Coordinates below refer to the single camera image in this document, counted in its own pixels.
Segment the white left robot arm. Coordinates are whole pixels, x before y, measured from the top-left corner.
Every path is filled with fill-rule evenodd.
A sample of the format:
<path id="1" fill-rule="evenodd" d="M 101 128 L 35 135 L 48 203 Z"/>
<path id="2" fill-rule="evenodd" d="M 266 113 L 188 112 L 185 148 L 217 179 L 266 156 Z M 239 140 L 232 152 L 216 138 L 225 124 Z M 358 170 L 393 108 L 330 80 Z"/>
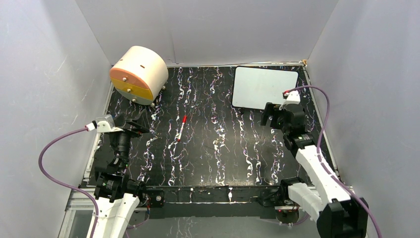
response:
<path id="1" fill-rule="evenodd" d="M 95 167 L 94 211 L 90 223 L 89 238 L 121 238 L 134 210 L 148 200 L 143 182 L 130 178 L 126 170 L 130 161 L 131 139 L 150 131 L 142 123 L 145 110 L 135 118 L 125 114 L 115 117 L 105 115 L 86 125 L 88 131 L 96 130 L 109 136 L 113 151 L 111 161 L 105 167 Z"/>

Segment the cream cylindrical drawer box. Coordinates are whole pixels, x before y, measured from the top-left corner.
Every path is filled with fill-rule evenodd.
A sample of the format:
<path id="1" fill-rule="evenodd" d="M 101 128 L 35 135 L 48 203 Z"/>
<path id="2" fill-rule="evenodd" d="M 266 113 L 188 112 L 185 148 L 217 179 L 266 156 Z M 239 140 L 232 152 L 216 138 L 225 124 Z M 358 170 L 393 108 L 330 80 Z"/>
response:
<path id="1" fill-rule="evenodd" d="M 152 105 L 168 80 L 168 68 L 154 51 L 132 46 L 109 70 L 114 88 L 128 100 Z"/>

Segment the aluminium frame rail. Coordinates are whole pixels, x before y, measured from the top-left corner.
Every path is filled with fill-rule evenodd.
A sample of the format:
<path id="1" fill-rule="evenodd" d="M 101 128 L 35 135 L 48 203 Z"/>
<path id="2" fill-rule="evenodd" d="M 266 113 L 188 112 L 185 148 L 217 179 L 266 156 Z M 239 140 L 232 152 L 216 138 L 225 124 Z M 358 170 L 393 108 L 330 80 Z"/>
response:
<path id="1" fill-rule="evenodd" d="M 66 211 L 69 210 L 85 210 L 85 211 L 94 211 L 93 201 L 86 196 L 85 194 L 78 191 L 71 191 L 67 205 Z"/>

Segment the white board black frame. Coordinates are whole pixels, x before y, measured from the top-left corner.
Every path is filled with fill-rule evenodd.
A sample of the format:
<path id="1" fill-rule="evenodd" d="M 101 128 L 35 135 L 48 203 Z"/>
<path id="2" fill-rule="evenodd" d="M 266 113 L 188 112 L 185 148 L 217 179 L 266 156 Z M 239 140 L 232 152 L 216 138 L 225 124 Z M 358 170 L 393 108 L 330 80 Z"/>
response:
<path id="1" fill-rule="evenodd" d="M 238 66 L 234 72 L 231 104 L 236 108 L 263 110 L 267 102 L 283 104 L 283 92 L 297 85 L 298 72 Z"/>

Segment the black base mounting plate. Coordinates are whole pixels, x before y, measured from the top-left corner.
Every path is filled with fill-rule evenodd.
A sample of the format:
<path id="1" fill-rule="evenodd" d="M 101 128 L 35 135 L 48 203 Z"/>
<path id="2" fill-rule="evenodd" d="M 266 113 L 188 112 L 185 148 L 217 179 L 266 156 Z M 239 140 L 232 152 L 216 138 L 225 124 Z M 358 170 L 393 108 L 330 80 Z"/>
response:
<path id="1" fill-rule="evenodd" d="M 280 211 L 276 186 L 147 186 L 152 219 L 259 217 Z"/>

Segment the white marker red cap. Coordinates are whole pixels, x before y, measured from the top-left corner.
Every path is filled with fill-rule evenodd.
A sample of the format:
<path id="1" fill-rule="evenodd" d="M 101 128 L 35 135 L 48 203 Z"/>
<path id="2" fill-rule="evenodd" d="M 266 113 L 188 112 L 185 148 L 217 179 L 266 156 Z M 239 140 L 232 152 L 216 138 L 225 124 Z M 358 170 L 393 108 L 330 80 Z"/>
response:
<path id="1" fill-rule="evenodd" d="M 179 133 L 178 133 L 178 135 L 176 137 L 177 142 L 179 142 L 181 140 L 181 136 L 182 136 L 182 132 L 183 132 L 183 129 L 184 129 L 184 125 L 186 123 L 186 120 L 187 120 L 187 116 L 185 115 L 183 117 L 183 120 L 182 120 L 180 131 L 179 131 Z"/>

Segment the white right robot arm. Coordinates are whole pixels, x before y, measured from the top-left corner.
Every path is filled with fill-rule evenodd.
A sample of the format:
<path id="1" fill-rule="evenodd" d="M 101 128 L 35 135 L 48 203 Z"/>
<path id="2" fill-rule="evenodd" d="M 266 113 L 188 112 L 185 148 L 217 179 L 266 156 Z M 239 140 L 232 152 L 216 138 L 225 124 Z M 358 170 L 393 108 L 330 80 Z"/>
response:
<path id="1" fill-rule="evenodd" d="M 300 104 L 267 103 L 261 124 L 281 130 L 284 144 L 305 169 L 316 192 L 300 178 L 283 179 L 279 200 L 285 205 L 294 202 L 316 222 L 322 238 L 364 238 L 367 235 L 366 210 L 340 186 L 337 176 L 323 156 L 317 152 L 314 138 L 306 131 L 305 109 Z"/>

